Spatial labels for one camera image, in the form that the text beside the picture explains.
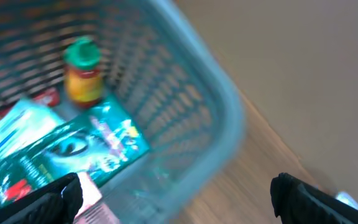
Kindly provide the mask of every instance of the bottle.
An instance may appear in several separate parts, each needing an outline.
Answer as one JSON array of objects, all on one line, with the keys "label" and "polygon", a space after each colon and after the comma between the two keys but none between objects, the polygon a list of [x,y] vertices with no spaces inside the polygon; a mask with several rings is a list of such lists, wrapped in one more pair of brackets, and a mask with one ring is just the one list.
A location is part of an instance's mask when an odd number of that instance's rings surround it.
[{"label": "bottle", "polygon": [[98,65],[101,54],[98,46],[87,37],[80,37],[71,44],[64,55],[67,69],[65,90],[79,107],[89,108],[100,99],[103,80]]}]

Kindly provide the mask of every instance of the bottle label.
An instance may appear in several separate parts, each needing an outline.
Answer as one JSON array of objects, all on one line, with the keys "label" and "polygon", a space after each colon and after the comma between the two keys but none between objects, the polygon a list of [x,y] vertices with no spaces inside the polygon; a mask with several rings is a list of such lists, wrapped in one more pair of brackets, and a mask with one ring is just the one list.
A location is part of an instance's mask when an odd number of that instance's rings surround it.
[{"label": "bottle label", "polygon": [[89,78],[82,78],[78,72],[72,68],[68,69],[65,83],[70,98],[84,103],[100,98],[103,87],[99,70],[81,72],[82,76]]}]

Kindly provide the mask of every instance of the wall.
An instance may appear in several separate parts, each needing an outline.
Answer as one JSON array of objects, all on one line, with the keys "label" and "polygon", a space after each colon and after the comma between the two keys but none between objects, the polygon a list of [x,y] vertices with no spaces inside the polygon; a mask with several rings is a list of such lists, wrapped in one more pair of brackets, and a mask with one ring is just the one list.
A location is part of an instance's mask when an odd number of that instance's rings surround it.
[{"label": "wall", "polygon": [[176,2],[312,175],[358,201],[358,0]]}]

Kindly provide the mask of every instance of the blue object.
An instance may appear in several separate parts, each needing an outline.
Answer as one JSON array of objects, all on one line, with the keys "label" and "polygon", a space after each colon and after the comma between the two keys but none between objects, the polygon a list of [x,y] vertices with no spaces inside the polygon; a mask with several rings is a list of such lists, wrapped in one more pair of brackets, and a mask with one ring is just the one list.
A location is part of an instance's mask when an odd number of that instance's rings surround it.
[{"label": "blue object", "polygon": [[88,36],[105,84],[150,143],[139,169],[102,187],[123,223],[162,223],[236,153],[236,87],[169,0],[0,2],[0,109],[61,84],[62,53]]}]

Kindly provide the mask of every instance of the green bottle cap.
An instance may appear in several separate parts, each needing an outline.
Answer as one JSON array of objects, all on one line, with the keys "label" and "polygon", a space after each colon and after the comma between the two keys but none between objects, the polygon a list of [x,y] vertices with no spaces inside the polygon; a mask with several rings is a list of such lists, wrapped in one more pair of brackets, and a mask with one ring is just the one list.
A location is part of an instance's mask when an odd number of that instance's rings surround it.
[{"label": "green bottle cap", "polygon": [[91,39],[80,37],[66,49],[64,58],[67,64],[89,71],[99,64],[100,51]]}]

